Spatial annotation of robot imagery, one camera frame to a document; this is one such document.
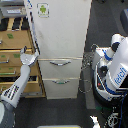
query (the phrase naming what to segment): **black floor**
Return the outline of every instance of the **black floor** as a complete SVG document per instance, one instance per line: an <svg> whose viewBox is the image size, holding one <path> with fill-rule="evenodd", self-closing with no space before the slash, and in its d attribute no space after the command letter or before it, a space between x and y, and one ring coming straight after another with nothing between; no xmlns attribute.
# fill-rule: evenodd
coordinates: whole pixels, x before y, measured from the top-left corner
<svg viewBox="0 0 128 128"><path fill-rule="evenodd" d="M92 1L85 52L91 51L92 44L100 47L110 46L111 36L115 33L126 36L120 23L120 12L128 8L128 1L121 3L120 0L107 0L104 4L100 4L97 0ZM89 75L83 70L82 76L82 79L87 79L86 76ZM86 83L81 80L80 86L84 89ZM87 103L86 95L80 91L77 99L23 98L15 109L15 128L36 128L41 125L79 125L83 128L92 128L93 122L90 118L92 115L98 117L103 128L106 120L101 115L100 109L87 107Z"/></svg>

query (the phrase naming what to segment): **logo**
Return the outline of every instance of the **logo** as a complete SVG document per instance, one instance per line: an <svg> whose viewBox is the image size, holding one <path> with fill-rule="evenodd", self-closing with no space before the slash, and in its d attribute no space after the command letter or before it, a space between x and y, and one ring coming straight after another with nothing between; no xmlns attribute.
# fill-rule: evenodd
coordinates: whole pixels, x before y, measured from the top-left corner
<svg viewBox="0 0 128 128"><path fill-rule="evenodd" d="M117 77L114 78L114 81L119 85L122 80L124 79L125 75L126 75L126 70L124 68L120 68L120 72L117 74Z"/></svg>

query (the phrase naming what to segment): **label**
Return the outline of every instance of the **label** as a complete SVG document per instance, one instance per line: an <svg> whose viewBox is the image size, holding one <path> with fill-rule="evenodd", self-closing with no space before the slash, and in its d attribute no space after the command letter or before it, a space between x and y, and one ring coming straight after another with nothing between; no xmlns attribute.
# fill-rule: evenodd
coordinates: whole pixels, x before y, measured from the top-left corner
<svg viewBox="0 0 128 128"><path fill-rule="evenodd" d="M128 71L122 65L120 65L113 77L113 81L117 87L121 86L127 74Z"/></svg>
<svg viewBox="0 0 128 128"><path fill-rule="evenodd" d="M7 34L9 39L13 39L13 35L12 34Z"/></svg>
<svg viewBox="0 0 128 128"><path fill-rule="evenodd" d="M8 68L9 70L13 70L13 68Z"/></svg>
<svg viewBox="0 0 128 128"><path fill-rule="evenodd" d="M6 56L5 55L1 55L1 58L6 58Z"/></svg>
<svg viewBox="0 0 128 128"><path fill-rule="evenodd" d="M20 9L12 9L12 10L7 10L8 14L20 14L21 10Z"/></svg>
<svg viewBox="0 0 128 128"><path fill-rule="evenodd" d="M13 54L14 58L20 58L20 54Z"/></svg>
<svg viewBox="0 0 128 128"><path fill-rule="evenodd" d="M37 4L39 17L49 17L49 5L47 3Z"/></svg>

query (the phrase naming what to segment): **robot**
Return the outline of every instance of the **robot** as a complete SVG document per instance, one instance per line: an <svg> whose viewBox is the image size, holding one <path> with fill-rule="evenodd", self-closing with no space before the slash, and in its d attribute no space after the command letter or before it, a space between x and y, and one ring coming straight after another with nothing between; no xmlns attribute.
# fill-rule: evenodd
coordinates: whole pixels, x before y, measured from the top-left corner
<svg viewBox="0 0 128 128"><path fill-rule="evenodd" d="M92 69L94 94L114 106L128 91L128 37L112 36L111 47L96 48Z"/></svg>
<svg viewBox="0 0 128 128"><path fill-rule="evenodd" d="M26 84L29 80L30 67L32 67L39 56L39 52L33 55L25 54L27 47L20 51L20 59L23 65L21 66L21 75L14 84L3 91L0 102L0 128L13 128L15 125L15 116L13 109L17 107L20 96L23 93Z"/></svg>

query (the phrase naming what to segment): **open drawer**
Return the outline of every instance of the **open drawer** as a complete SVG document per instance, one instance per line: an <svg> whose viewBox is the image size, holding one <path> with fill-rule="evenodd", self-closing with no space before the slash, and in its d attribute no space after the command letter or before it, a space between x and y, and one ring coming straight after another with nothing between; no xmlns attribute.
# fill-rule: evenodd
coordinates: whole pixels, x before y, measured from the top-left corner
<svg viewBox="0 0 128 128"><path fill-rule="evenodd" d="M21 66L20 50L0 50L0 66Z"/></svg>
<svg viewBox="0 0 128 128"><path fill-rule="evenodd" d="M30 76L38 75L37 65L31 67ZM0 77L16 77L20 75L21 67L1 67L0 66Z"/></svg>
<svg viewBox="0 0 128 128"><path fill-rule="evenodd" d="M14 82L0 82L0 91L1 93L11 87ZM37 95L42 95L42 89L40 87L40 82L38 76L36 77L35 80L32 80L30 77L30 81L28 81L25 90L22 94L22 97L26 96L37 96Z"/></svg>

